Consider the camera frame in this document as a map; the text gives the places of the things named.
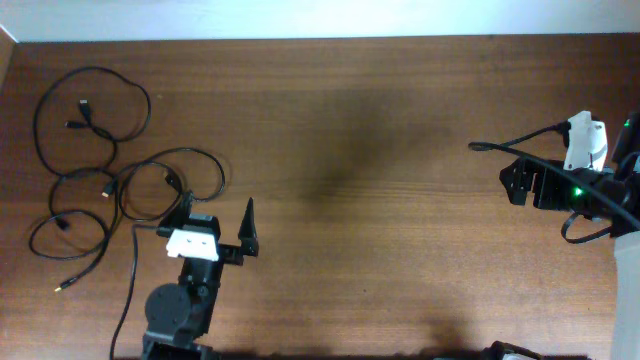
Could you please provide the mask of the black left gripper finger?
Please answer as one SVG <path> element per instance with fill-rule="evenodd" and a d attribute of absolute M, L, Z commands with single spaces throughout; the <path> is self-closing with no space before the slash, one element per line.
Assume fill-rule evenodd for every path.
<path fill-rule="evenodd" d="M 259 242 L 254 219 L 254 199 L 249 198 L 245 213 L 239 228 L 238 239 L 244 255 L 257 257 Z"/>
<path fill-rule="evenodd" d="M 194 194 L 191 191 L 186 192 L 181 202 L 169 214 L 169 229 L 182 230 L 186 226 L 193 224 L 191 218 L 191 210 L 194 201 Z"/>

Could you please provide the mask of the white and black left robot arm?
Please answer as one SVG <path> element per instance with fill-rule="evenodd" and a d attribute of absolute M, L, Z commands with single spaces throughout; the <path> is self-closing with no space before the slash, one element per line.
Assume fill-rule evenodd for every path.
<path fill-rule="evenodd" d="M 220 353 L 196 340 L 209 331 L 224 267 L 241 266 L 246 257 L 259 254 L 252 199 L 238 231 L 238 245 L 222 244 L 219 220 L 194 213 L 194 202 L 194 196 L 187 195 L 156 229 L 167 240 L 167 256 L 181 259 L 183 265 L 175 283 L 157 287 L 146 300 L 143 359 L 220 359 Z"/>

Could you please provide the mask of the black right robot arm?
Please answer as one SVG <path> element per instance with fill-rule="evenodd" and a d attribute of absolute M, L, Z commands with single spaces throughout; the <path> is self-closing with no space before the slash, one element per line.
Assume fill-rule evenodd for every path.
<path fill-rule="evenodd" d="M 563 136 L 563 160 L 544 160 L 514 146 L 554 131 Z M 534 195 L 540 210 L 568 212 L 561 236 L 570 244 L 586 244 L 605 236 L 614 240 L 617 300 L 611 357 L 639 357 L 639 114 L 624 121 L 614 146 L 613 167 L 606 165 L 605 124 L 581 111 L 559 124 L 503 144 L 484 148 L 517 159 L 501 170 L 499 180 L 509 202 L 523 206 Z"/>

